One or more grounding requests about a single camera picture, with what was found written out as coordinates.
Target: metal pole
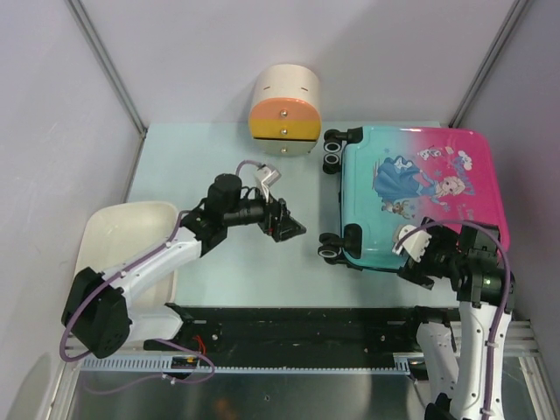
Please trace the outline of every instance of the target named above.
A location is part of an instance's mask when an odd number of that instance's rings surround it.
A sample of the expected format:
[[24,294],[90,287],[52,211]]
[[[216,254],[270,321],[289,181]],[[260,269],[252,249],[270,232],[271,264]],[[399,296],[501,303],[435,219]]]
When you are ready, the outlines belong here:
[[121,76],[116,71],[113,61],[109,57],[107,48],[103,44],[99,34],[95,30],[94,24],[86,11],[81,0],[66,0],[66,3],[76,19],[76,23],[81,28],[86,41],[92,48],[97,61],[99,62],[101,69],[107,76],[108,82],[111,87],[115,90],[116,96],[118,97],[120,103],[124,107],[124,110],[128,114],[130,120],[136,127],[138,134],[144,140],[146,135],[146,126],[142,122],[140,115],[134,105],[134,102],[130,98],[129,92],[124,86]]

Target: table surface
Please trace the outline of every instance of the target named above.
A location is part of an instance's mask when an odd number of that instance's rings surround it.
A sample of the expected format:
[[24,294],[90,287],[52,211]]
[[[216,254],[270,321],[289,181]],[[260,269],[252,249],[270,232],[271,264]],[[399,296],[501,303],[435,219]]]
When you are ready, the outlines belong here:
[[[372,122],[324,122],[323,130],[347,130]],[[434,126],[434,122],[384,125]],[[202,259],[178,271],[178,305],[401,307],[457,306],[449,281],[425,290],[396,275],[330,266],[317,256],[319,234],[339,231],[338,175],[322,172],[321,142],[301,157],[261,152],[244,123],[152,124],[129,201],[163,200],[179,209],[196,206],[214,178],[234,172],[243,159],[273,164],[281,173],[272,193],[284,198],[307,234],[274,243],[257,226],[233,227]],[[253,168],[241,177],[252,186]]]

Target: suitcase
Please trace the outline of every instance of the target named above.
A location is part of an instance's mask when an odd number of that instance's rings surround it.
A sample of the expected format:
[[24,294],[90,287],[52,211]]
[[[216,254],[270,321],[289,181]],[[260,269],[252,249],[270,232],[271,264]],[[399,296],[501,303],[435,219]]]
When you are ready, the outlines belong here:
[[[361,127],[324,135],[323,171],[340,172],[340,233],[322,234],[318,254],[330,264],[397,272],[392,252],[402,225],[460,219],[493,224],[509,245],[486,139],[465,129]],[[457,232],[460,225],[450,226]]]

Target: white wall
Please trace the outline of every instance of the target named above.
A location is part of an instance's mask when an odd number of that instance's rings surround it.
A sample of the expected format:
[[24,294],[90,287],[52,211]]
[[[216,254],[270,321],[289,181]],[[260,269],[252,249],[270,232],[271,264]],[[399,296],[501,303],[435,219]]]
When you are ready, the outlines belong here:
[[246,121],[308,66],[327,121],[449,122],[514,0],[84,0],[148,123]]
[[517,308],[531,318],[560,398],[560,2],[528,11],[464,126],[493,148],[509,222]]
[[0,2],[0,57],[0,418],[27,420],[83,228],[121,201],[139,139],[63,0]]

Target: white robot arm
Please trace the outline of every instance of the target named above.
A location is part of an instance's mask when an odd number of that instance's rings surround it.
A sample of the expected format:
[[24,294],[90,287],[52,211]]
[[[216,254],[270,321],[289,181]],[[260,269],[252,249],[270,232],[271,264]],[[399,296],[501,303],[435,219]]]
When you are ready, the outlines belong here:
[[[239,177],[220,175],[196,208],[179,215],[162,243],[103,272],[86,268],[78,273],[62,315],[66,330],[61,358],[73,361],[65,348],[70,333],[98,358],[110,356],[126,342],[173,339],[185,321],[173,305],[139,311],[132,303],[177,267],[215,248],[226,239],[228,228],[257,224],[276,242],[304,234],[305,227],[291,218],[285,201],[270,195],[269,187],[279,176],[272,167],[259,167],[258,186],[248,188],[242,197]],[[255,190],[253,199],[251,190]]]
[[[424,220],[423,224],[435,223]],[[510,273],[498,267],[497,246],[487,237],[489,231],[499,237],[497,228],[477,230],[471,222],[465,224],[460,234],[443,226],[414,234],[415,227],[406,226],[395,235],[399,246],[394,251],[406,250],[409,255],[399,276],[428,289],[433,285],[428,276],[449,277],[459,301],[462,345],[458,363],[445,312],[416,308],[412,327],[424,354],[432,395],[425,420],[504,420],[501,375],[514,284],[504,281]]]

